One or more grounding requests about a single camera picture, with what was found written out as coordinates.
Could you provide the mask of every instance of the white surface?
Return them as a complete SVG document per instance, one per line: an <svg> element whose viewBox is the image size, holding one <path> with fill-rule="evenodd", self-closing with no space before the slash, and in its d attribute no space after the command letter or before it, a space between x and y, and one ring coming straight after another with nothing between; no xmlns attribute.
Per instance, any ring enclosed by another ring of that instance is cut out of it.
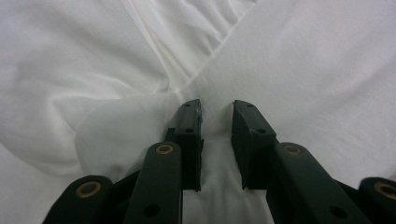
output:
<svg viewBox="0 0 396 224"><path fill-rule="evenodd" d="M1 1L0 223L40 223L84 175L138 169L203 103L202 191L184 223L271 223L241 190L234 99L352 187L396 176L391 1Z"/></svg>

